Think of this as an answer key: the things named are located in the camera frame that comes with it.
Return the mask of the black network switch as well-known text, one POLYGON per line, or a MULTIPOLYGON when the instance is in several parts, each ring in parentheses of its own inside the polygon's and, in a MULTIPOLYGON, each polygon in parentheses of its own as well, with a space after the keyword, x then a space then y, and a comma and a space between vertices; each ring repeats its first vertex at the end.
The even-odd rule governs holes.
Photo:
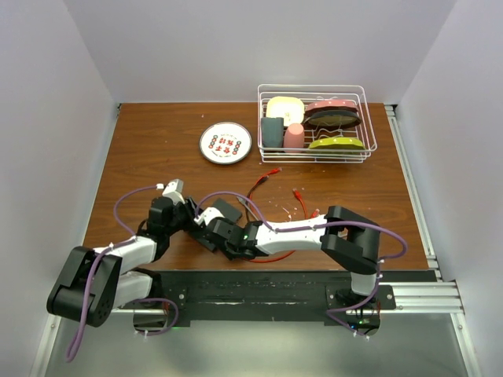
MULTIPOLYGON (((231 203, 228 203, 224 199, 216 199, 211 206, 219 210, 225 218, 234 222, 238 222, 243 216, 242 212, 238 208, 234 207, 231 203)), ((216 252, 217 247, 212 242, 204 239, 203 233, 200 230, 192 229, 188 231, 188 234, 193 240, 210 252, 216 252)))

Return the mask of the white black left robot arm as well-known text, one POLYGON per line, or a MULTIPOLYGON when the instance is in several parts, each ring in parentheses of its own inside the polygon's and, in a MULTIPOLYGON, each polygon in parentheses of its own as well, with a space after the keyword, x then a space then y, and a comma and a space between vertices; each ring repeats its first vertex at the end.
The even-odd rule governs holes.
POLYGON ((197 228, 196 203, 192 198, 173 201, 158 197, 148 217, 130 239, 95 249, 74 247, 46 301, 48 313, 91 327, 101 326, 111 311, 137 300, 145 308, 158 306, 163 289, 140 265, 159 260, 180 231, 197 228))

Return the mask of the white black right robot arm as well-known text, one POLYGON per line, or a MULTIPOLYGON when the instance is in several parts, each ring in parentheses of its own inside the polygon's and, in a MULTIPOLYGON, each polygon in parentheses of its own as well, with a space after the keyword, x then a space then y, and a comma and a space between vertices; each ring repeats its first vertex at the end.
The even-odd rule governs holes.
POLYGON ((377 299, 377 257, 380 230, 374 222, 347 208, 302 221, 251 221, 241 227, 209 207, 195 222, 203 236, 228 259, 252 260, 284 251, 323 251, 351 273, 350 298, 361 309, 377 299))

